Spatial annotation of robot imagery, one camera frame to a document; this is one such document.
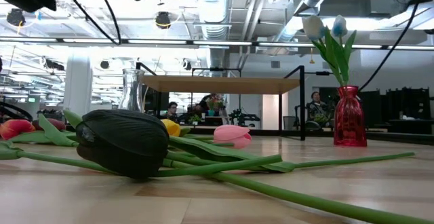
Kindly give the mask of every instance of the vase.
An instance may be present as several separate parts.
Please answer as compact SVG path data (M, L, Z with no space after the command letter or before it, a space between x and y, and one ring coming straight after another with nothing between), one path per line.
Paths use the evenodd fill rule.
M334 144L336 146L366 147L363 109L356 95L357 86L338 88L340 100L334 113Z
M119 109L143 112L142 80L144 71L123 69L123 91Z

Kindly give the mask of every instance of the ventilation duct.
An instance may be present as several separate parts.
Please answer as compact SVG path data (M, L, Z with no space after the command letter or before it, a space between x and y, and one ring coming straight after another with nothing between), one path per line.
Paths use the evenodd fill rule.
M274 41L289 42L295 36L298 30L291 28L291 19L295 14L302 11L313 9L312 14L319 13L319 6L324 0L290 0L287 9L287 16L289 17L288 23L283 30L276 36Z
M229 28L221 24L228 22L230 0L198 1L199 19L201 22L206 23L202 26L203 38L210 41L226 40ZM225 49L210 48L207 53L207 64L209 67L221 68L223 67L224 57Z

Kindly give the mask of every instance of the cable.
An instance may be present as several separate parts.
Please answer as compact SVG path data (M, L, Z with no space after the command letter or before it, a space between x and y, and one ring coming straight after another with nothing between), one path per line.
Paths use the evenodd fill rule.
M108 3L107 0L104 0L107 4L107 7L110 11L110 13L112 14L112 18L115 21L115 26L117 27L117 30L119 29L119 27L117 26L117 21L116 21L116 17L113 14L113 11L111 10L110 4ZM109 36L109 34L107 34L102 28L101 26L99 26L99 24L96 23L96 21L87 13L87 11L83 8L83 6L81 6L81 4L77 1L77 0L73 0L73 2L75 3L75 5L77 5L77 7L83 12L83 14L86 16L86 18L88 18L90 20L90 22L92 22L92 24L94 24L94 26L107 38L109 39L112 43L114 43L115 45L121 45L120 42L120 34L118 36L119 38L119 43L116 42L112 37Z
M376 74L380 71L381 67L385 64L386 60L389 58L389 56L392 54L393 50L395 50L396 46L399 44L403 36L406 34L407 30L411 26L413 22L413 18L416 15L416 10L418 9L420 0L416 0L416 3L414 4L412 15L408 19L408 23L404 30L402 31L401 35L398 37L398 40L396 40L395 44L393 44L393 47L389 50L389 52L386 54L385 58L381 61L380 65L378 65L377 69L374 71L374 73L371 75L371 77L364 83L362 87L360 87L359 91L362 91L376 76Z

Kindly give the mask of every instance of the red vase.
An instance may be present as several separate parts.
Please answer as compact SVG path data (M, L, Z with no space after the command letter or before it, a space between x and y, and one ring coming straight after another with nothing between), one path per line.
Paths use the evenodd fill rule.
M334 113L334 144L366 147L365 116L356 98L357 86L338 88L340 100Z

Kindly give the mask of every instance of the wooden tabletop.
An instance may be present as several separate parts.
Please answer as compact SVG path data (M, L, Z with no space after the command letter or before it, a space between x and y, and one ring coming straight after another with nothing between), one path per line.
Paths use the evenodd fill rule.
M143 83L158 92L213 92L223 94L279 94L299 86L297 79L189 77L146 75Z
M16 144L26 151L79 159L74 148ZM332 138L305 142L253 137L243 149L281 154L291 162L413 151L413 157L303 168L244 177L284 189L434 220L434 147L368 141L334 147ZM349 221L200 176L129 180L29 159L0 161L0 222L7 224L335 224Z

